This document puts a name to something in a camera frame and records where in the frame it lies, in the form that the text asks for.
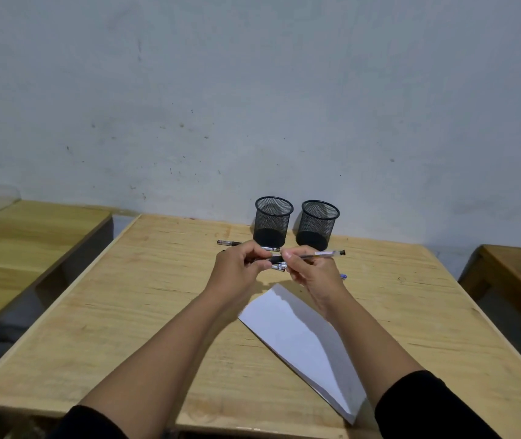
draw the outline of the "white wall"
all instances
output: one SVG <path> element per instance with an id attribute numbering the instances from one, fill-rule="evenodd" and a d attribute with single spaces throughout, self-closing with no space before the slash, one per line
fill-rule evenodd
<path id="1" fill-rule="evenodd" d="M 0 183 L 521 246 L 521 0 L 0 0 Z"/>

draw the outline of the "left hand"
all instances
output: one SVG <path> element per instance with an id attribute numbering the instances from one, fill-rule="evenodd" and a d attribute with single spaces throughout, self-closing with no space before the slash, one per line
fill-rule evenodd
<path id="1" fill-rule="evenodd" d="M 253 240 L 219 252 L 204 294 L 213 294 L 226 304 L 239 301 L 247 294 L 259 272 L 272 266 L 268 260 L 256 260 L 251 263 L 247 261 L 266 259 L 271 255 L 270 251 L 262 249 Z"/>

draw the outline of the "wooden table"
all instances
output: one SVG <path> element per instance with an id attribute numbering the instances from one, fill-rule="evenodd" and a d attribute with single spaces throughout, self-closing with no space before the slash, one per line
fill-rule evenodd
<path id="1" fill-rule="evenodd" d="M 0 409 L 62 416 L 203 289 L 217 239 L 249 238 L 244 225 L 140 216 L 0 360 Z M 521 437 L 521 357 L 439 261 L 414 244 L 332 236 L 330 246 L 346 250 L 337 262 L 352 295 L 409 353 L 503 438 Z M 298 291 L 286 273 L 259 280 Z M 177 426 L 379 437 L 371 408 L 345 425 L 240 321 L 208 350 Z"/>
<path id="2" fill-rule="evenodd" d="M 521 248 L 483 244 L 459 283 L 474 300 L 495 287 L 521 313 Z"/>
<path id="3" fill-rule="evenodd" d="M 110 213 L 19 201 L 0 211 L 0 312 L 102 227 Z"/>

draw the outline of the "pen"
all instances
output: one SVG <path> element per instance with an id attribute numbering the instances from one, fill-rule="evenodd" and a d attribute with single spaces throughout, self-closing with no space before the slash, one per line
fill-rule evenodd
<path id="1" fill-rule="evenodd" d="M 272 269 L 276 269 L 277 271 L 286 271 L 287 270 L 287 263 L 286 262 L 281 262 L 278 265 L 273 265 Z M 348 276 L 345 275 L 345 274 L 340 274 L 339 276 L 342 278 L 342 280 L 346 280 L 348 278 Z"/>
<path id="2" fill-rule="evenodd" d="M 345 256 L 345 255 L 346 255 L 346 250 L 343 249 L 341 251 L 320 251 L 320 252 L 316 252 L 315 254 L 306 254 L 306 255 L 299 256 L 299 257 L 302 259 L 317 259 L 317 258 L 328 259 L 330 257 Z M 266 260 L 268 260 L 273 265 L 276 265 L 277 263 L 283 262 L 284 258 L 283 258 L 283 256 L 272 256 Z"/>
<path id="3" fill-rule="evenodd" d="M 228 240 L 218 240 L 217 244 L 222 244 L 224 246 L 236 246 L 241 244 L 242 242 L 231 242 Z M 262 249 L 265 249 L 267 251 L 272 251 L 274 253 L 280 252 L 280 248 L 270 248 L 268 246 L 261 246 Z"/>

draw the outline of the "black sleeve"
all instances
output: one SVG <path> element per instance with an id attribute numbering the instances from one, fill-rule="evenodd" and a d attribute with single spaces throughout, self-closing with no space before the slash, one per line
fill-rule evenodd
<path id="1" fill-rule="evenodd" d="M 118 426 L 93 408 L 74 406 L 47 439 L 128 439 Z"/>
<path id="2" fill-rule="evenodd" d="M 429 371 L 415 371 L 392 385 L 378 402 L 374 416 L 384 439 L 500 438 Z"/>

